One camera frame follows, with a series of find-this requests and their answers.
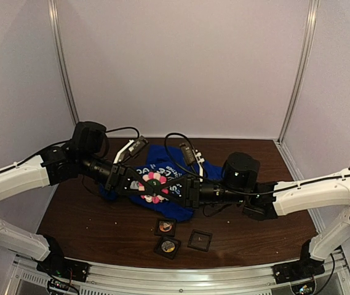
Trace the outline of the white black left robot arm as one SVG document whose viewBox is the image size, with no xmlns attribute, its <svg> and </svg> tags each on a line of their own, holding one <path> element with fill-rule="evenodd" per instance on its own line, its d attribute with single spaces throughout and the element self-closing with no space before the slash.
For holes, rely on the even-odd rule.
<svg viewBox="0 0 350 295">
<path fill-rule="evenodd" d="M 25 160 L 0 169 L 0 202 L 32 189 L 54 186 L 78 176 L 102 184 L 119 195 L 147 195 L 173 202 L 180 198 L 170 191 L 163 177 L 153 185 L 126 162 L 147 145 L 144 137 L 130 140 L 113 162 L 98 156 L 108 142 L 106 127 L 96 122 L 76 124 L 70 140 L 51 144 Z M 63 261 L 64 254 L 56 239 L 37 235 L 13 226 L 0 218 L 0 246 L 36 261 Z"/>
</svg>

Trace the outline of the blue printed t-shirt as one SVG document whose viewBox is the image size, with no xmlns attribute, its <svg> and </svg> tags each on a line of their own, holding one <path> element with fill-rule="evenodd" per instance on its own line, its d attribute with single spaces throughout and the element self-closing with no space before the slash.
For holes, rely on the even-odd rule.
<svg viewBox="0 0 350 295">
<path fill-rule="evenodd" d="M 148 155 L 144 165 L 136 167 L 136 171 L 141 175 L 153 176 L 153 173 L 159 173 L 164 179 L 170 181 L 184 175 L 184 171 L 179 169 L 171 158 L 167 155 L 165 148 L 161 145 L 152 144 L 149 147 Z M 204 163 L 204 170 L 210 179 L 221 179 L 221 167 L 212 165 L 209 162 Z M 193 217 L 194 210 L 183 208 L 182 206 L 165 201 L 162 197 L 144 197 L 131 195 L 130 201 L 156 211 L 165 218 L 175 219 L 178 222 L 185 222 Z"/>
</svg>

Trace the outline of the pink flower plush brooch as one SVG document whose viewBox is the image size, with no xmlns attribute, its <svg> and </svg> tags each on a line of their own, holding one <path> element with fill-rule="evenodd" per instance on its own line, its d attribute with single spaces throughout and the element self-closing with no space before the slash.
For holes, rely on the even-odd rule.
<svg viewBox="0 0 350 295">
<path fill-rule="evenodd" d="M 167 178 L 161 175 L 159 172 L 148 172 L 143 175 L 144 183 L 138 183 L 138 191 L 143 194 L 140 196 L 147 203 L 158 204 L 164 201 L 168 201 L 165 197 L 169 193 L 169 190 L 160 188 L 161 185 L 167 183 Z"/>
</svg>

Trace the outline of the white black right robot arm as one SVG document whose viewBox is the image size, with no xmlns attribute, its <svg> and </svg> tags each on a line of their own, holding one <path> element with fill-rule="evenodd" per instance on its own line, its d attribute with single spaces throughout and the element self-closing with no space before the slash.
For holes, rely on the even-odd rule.
<svg viewBox="0 0 350 295">
<path fill-rule="evenodd" d="M 350 238 L 350 166 L 331 175 L 303 181 L 258 183 L 258 162 L 234 153 L 223 167 L 220 181 L 188 173 L 171 181 L 158 173 L 139 179 L 138 193 L 151 203 L 173 201 L 183 207 L 241 204 L 243 212 L 258 221 L 276 219 L 313 208 L 342 205 L 343 211 L 321 233 L 305 243 L 306 259 L 325 260 Z"/>
</svg>

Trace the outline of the small round badge brooch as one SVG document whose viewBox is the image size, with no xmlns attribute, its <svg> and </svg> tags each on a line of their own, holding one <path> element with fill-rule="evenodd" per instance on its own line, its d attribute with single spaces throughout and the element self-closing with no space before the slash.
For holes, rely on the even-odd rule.
<svg viewBox="0 0 350 295">
<path fill-rule="evenodd" d="M 161 244 L 161 250 L 165 253 L 171 253 L 175 250 L 176 245 L 173 241 L 166 240 Z"/>
</svg>

